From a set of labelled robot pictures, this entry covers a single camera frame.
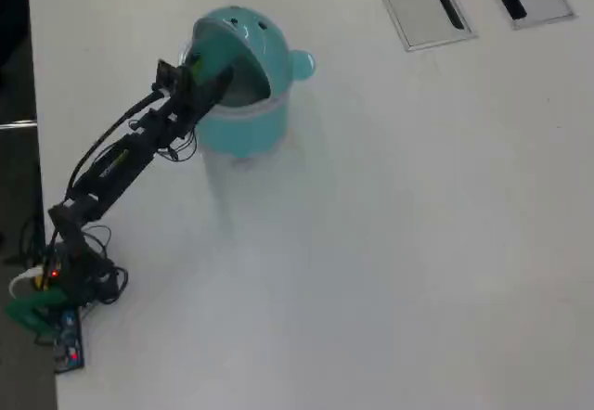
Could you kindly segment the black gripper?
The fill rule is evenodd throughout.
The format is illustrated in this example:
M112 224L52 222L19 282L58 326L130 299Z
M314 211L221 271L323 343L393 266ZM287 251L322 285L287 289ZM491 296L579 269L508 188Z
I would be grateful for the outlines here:
M203 81L201 53L189 53L186 67L160 69L160 88L169 95L160 107L168 139L183 137L216 105L220 104L234 79L229 65L215 77Z

